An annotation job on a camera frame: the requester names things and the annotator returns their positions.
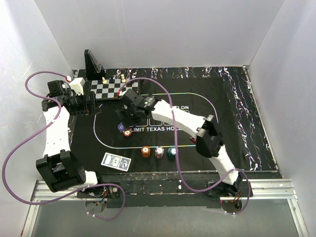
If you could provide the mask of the orange red chip stack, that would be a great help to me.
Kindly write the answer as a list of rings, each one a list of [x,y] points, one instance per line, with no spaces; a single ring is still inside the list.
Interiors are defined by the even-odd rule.
[[[148,146],[143,146],[141,148],[141,153],[144,158],[148,158],[151,154],[151,150]]]

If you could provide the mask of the orange chips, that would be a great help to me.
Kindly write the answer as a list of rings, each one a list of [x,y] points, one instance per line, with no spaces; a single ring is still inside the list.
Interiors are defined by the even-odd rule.
[[[132,133],[131,130],[125,130],[123,132],[124,136],[126,136],[126,137],[129,137],[131,135],[131,133]]]

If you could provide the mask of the black marbled table cover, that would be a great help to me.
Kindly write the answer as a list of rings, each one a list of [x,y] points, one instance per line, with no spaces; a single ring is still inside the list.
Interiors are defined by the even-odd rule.
[[[237,129],[241,135],[246,156],[249,161],[249,171],[277,170],[277,165],[271,152],[269,142],[264,132],[262,122],[247,80],[241,67],[182,67],[182,68],[128,68],[107,69],[108,79],[140,78],[159,84],[162,79],[196,79],[219,78],[228,89],[228,98],[233,111]],[[72,136],[76,119],[71,120]],[[190,135],[182,130],[173,132],[178,138],[179,165],[182,171],[211,171],[214,166],[201,156],[195,149]]]

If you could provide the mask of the black triangular stand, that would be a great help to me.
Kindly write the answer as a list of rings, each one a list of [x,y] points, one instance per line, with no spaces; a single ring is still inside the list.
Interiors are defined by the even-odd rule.
[[[106,77],[103,65],[96,60],[90,49],[84,51],[84,59],[87,80],[102,80]]]

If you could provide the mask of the green blue chip stack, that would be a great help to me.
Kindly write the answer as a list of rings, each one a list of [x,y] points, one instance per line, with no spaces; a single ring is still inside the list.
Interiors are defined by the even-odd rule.
[[[175,147],[170,147],[168,148],[167,150],[167,156],[169,158],[175,158],[176,157],[176,154],[177,154],[177,149]]]

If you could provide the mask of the pink blue chip stack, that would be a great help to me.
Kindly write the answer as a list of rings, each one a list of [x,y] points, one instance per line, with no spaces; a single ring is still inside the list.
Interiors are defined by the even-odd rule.
[[[155,149],[155,157],[162,158],[164,155],[164,148],[163,147],[156,147]]]

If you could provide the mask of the blue playing card box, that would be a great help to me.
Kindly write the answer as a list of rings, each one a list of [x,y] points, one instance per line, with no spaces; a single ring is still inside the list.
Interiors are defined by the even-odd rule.
[[[111,153],[105,153],[101,161],[101,165],[109,168],[113,168],[119,171],[127,172],[131,164],[130,158],[114,155]]]

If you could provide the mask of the blue small blind button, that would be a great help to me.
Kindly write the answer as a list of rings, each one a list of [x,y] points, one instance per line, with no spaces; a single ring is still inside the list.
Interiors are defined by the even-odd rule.
[[[123,126],[122,123],[120,123],[120,124],[118,125],[118,130],[119,130],[119,131],[125,131],[125,128],[124,128],[124,126]]]

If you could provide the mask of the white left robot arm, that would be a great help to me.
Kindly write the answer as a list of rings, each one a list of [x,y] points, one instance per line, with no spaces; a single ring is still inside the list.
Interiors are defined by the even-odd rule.
[[[36,161],[36,168],[52,192],[88,186],[93,197],[101,197],[105,185],[97,180],[94,171],[84,169],[71,152],[68,137],[70,118],[101,112],[95,93],[84,92],[84,78],[74,79],[70,83],[54,80],[47,85],[49,93],[42,101],[42,110],[49,127],[46,129],[43,157]]]

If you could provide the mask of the black poker table mat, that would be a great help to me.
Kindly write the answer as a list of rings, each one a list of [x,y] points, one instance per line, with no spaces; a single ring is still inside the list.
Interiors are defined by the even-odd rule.
[[[152,94],[156,98],[169,100],[179,109],[198,116],[214,115],[220,124],[227,153],[234,166],[248,169],[241,135],[237,129],[228,98],[228,89],[219,78],[162,79],[159,84],[141,81],[142,94]],[[115,173],[104,167],[101,161],[105,153],[131,158],[129,171],[167,172],[176,170],[176,162],[168,156],[148,158],[141,155],[141,148],[149,146],[154,151],[157,146],[167,150],[174,145],[174,127],[163,122],[148,119],[132,128],[129,137],[118,130],[120,120],[116,110],[118,101],[98,103],[102,112],[96,116],[78,117],[72,136],[71,151],[82,162],[84,168],[98,173]]]

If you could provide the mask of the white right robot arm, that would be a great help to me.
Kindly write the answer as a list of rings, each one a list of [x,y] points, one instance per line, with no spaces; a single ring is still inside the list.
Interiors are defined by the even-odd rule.
[[[221,194],[235,196],[241,191],[242,174],[235,169],[227,154],[224,139],[217,119],[184,112],[164,100],[154,96],[143,97],[129,89],[118,92],[123,104],[116,110],[125,129],[129,129],[147,118],[176,125],[196,140],[196,151],[209,159],[222,181],[215,187]]]

